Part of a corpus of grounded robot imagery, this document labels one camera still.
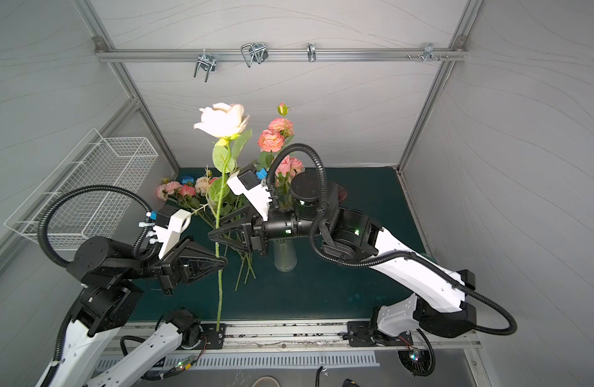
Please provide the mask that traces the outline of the clear glass vase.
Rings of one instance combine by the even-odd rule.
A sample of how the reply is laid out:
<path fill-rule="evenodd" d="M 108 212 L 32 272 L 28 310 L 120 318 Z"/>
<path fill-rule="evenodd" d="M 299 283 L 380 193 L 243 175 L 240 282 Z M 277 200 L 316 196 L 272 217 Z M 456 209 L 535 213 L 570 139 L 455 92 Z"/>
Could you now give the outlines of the clear glass vase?
<path fill-rule="evenodd" d="M 280 272 L 292 271 L 297 265 L 294 241 L 291 239 L 273 240 L 274 266 Z"/>

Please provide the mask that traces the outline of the cream white rose stem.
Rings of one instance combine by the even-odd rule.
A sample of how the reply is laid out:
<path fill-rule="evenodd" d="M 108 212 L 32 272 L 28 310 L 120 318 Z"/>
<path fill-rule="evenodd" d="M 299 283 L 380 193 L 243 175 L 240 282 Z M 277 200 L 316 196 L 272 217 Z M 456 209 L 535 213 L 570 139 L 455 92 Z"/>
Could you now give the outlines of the cream white rose stem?
<path fill-rule="evenodd" d="M 216 139 L 212 160 L 221 175 L 210 185 L 206 198 L 215 217 L 213 230 L 218 231 L 224 201 L 229 194 L 229 176 L 237 170 L 238 158 L 252 136 L 252 131 L 246 129 L 250 116 L 245 114 L 241 104 L 215 103 L 201 108 L 200 112 L 200 122 L 194 128 Z"/>

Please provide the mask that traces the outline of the pink multi-bloom rose stem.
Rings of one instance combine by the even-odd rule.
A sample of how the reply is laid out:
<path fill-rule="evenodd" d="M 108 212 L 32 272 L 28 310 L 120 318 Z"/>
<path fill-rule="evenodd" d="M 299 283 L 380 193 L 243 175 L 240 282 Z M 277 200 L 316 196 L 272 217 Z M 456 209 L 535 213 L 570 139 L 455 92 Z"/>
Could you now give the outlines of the pink multi-bloom rose stem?
<path fill-rule="evenodd" d="M 282 210 L 289 210 L 292 208 L 291 183 L 297 175 L 304 171 L 305 167 L 303 166 L 303 163 L 292 156 L 286 156 L 279 167 L 277 167 L 275 171 L 275 187 L 279 198 L 279 207 Z"/>

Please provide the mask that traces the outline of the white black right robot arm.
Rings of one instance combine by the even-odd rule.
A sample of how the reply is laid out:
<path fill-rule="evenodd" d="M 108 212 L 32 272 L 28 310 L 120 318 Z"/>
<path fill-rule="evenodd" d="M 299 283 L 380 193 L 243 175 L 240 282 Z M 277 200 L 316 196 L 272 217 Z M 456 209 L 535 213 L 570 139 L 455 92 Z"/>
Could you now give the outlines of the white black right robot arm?
<path fill-rule="evenodd" d="M 303 153 L 313 170 L 291 183 L 292 208 L 279 204 L 276 188 L 281 159 L 267 169 L 248 166 L 227 181 L 247 205 L 220 219 L 211 241 L 242 253 L 265 253 L 269 242 L 305 238 L 321 259 L 345 268 L 368 268 L 410 290 L 403 301 L 374 308 L 369 323 L 349 322 L 345 339 L 354 347 L 396 347 L 403 367 L 416 377 L 431 375 L 436 357 L 431 336 L 454 339 L 467 332 L 508 336 L 515 318 L 477 292 L 469 270 L 449 271 L 402 243 L 380 222 L 344 208 L 320 156 L 309 145 L 291 144 L 280 156 Z"/>

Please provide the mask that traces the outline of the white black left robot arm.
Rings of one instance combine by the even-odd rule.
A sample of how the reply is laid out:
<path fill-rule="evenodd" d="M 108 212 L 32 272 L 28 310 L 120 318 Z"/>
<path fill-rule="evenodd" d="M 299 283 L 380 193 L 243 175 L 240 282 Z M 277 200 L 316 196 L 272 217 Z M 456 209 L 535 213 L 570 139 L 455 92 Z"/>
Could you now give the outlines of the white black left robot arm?
<path fill-rule="evenodd" d="M 50 243 L 50 221 L 69 201 L 84 194 L 107 192 L 136 201 L 145 210 L 142 229 L 132 245 L 103 236 L 84 241 L 72 261 L 62 258 Z M 208 337 L 200 319 L 185 308 L 171 311 L 153 334 L 108 370 L 93 370 L 105 348 L 124 327 L 144 291 L 137 279 L 155 279 L 165 294 L 179 284 L 190 285 L 224 269 L 223 256 L 182 238 L 191 220 L 187 211 L 173 214 L 153 211 L 134 192 L 114 185 L 88 185 L 55 199 L 38 224 L 37 241 L 56 265 L 82 285 L 82 290 L 58 329 L 52 360 L 37 382 L 39 386 L 133 386 L 140 380 L 156 382 L 178 376 L 198 361 L 189 356 L 166 371 L 151 369 L 177 349 L 205 348 Z"/>

